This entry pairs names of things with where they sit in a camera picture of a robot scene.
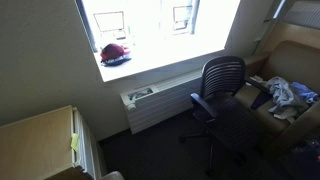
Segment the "blue clothing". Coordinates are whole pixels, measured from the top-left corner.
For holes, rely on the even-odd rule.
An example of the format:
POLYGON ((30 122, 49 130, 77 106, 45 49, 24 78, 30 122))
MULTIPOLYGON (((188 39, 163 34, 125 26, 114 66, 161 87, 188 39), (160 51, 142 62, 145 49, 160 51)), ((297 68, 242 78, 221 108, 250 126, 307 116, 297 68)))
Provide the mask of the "blue clothing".
POLYGON ((296 93, 308 104, 312 104, 319 100, 319 95, 309 89, 307 86, 298 82, 292 82, 291 86, 295 89, 296 93))

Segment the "white clothing piece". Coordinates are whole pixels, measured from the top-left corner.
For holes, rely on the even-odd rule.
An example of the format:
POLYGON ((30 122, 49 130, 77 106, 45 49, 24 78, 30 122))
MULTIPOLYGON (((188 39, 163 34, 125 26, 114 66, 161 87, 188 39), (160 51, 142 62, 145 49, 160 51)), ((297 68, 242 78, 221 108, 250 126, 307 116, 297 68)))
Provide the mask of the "white clothing piece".
POLYGON ((287 108, 283 112, 275 113, 274 117, 280 120, 288 120, 292 123, 295 120, 295 116, 297 115, 297 110, 295 108, 287 108))

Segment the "tan sofa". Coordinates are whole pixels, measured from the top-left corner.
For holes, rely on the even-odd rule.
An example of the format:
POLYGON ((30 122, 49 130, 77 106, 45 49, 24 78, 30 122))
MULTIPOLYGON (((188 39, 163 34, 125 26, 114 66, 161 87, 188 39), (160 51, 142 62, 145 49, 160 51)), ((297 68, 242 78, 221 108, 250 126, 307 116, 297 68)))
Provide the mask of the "tan sofa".
MULTIPOLYGON (((265 80, 275 76, 306 85, 320 93, 320 30, 278 22, 263 40, 258 52, 245 59, 247 74, 265 80)), ((292 122, 273 117, 270 101, 253 111, 265 130, 263 150, 283 154, 297 143, 319 135, 320 101, 292 122)))

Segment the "white wall heater unit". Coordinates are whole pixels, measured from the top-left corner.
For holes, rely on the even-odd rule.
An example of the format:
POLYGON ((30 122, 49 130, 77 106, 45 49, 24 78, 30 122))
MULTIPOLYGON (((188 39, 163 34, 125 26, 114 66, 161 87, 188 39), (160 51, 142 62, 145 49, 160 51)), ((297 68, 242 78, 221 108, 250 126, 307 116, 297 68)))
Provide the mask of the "white wall heater unit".
POLYGON ((192 71, 120 94, 133 134, 192 107, 190 95, 200 93, 201 70, 192 71))

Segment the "dark blue folded clothes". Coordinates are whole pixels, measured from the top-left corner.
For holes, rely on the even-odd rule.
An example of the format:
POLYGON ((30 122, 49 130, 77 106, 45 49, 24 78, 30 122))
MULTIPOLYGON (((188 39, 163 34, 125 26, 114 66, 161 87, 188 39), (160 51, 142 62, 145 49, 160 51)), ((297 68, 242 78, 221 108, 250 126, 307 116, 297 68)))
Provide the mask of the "dark blue folded clothes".
POLYGON ((120 56, 116 59, 110 59, 110 60, 102 60, 101 65, 102 66, 118 66, 123 64, 124 62, 130 61, 131 57, 129 56, 120 56))

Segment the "light grey clothing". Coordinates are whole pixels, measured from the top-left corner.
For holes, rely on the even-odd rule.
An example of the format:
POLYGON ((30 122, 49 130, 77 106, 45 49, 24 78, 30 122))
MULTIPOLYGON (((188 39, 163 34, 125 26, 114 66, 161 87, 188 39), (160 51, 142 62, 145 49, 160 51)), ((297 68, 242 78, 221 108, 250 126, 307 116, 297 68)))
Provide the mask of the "light grey clothing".
POLYGON ((286 110, 302 113, 308 108, 306 102, 285 79, 278 76, 273 77, 267 81, 267 87, 270 90, 274 103, 274 106, 269 109, 270 113, 281 114, 286 110))

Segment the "light wood desk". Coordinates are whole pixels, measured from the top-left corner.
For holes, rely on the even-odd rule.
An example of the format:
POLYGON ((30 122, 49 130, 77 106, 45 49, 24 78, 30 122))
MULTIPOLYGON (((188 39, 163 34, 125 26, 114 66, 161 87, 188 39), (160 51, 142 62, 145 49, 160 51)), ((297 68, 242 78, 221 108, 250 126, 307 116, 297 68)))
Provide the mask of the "light wood desk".
POLYGON ((96 141, 66 106, 0 127, 0 180, 98 180, 96 141), (71 136, 79 134, 78 151, 71 136))

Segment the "window frame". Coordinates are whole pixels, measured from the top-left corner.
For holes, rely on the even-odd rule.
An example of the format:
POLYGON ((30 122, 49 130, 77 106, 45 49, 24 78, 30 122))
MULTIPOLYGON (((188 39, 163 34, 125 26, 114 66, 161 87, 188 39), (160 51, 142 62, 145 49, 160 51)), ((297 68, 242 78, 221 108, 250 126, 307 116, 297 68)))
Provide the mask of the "window frame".
POLYGON ((193 35, 200 0, 76 0, 94 52, 193 35))

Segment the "yellow sticky note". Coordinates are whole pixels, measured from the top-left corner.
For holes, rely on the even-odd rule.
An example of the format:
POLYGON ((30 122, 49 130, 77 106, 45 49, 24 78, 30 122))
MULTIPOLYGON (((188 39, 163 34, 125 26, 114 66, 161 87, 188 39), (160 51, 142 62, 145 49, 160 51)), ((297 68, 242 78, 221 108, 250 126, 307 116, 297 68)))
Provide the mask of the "yellow sticky note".
POLYGON ((79 143, 79 134, 73 133, 71 136, 71 144, 70 147, 77 152, 78 151, 78 143, 79 143))

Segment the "maroon cap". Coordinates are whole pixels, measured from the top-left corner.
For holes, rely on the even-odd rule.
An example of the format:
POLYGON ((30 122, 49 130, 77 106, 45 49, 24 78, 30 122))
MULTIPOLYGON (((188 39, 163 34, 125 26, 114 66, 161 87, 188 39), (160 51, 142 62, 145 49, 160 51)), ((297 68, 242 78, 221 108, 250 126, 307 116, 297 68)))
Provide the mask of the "maroon cap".
POLYGON ((102 49, 100 56, 103 60, 111 60, 119 58, 123 55, 128 55, 129 53, 130 50, 125 49, 118 44, 110 43, 102 49))

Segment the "black office chair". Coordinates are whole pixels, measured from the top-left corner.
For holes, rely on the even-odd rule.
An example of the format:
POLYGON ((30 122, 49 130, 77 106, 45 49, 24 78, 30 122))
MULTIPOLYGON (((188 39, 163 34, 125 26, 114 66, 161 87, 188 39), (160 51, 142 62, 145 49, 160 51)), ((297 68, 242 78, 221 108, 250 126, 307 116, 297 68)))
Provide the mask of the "black office chair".
POLYGON ((263 129, 258 118, 235 98, 247 81, 245 72, 246 65, 240 57, 213 58, 203 66, 200 93, 190 95, 193 116, 204 132, 182 135, 179 141, 202 137, 210 140, 209 165, 205 171, 208 176, 214 173, 215 140, 230 152, 238 164, 245 163, 247 151, 263 152, 260 146, 263 129))

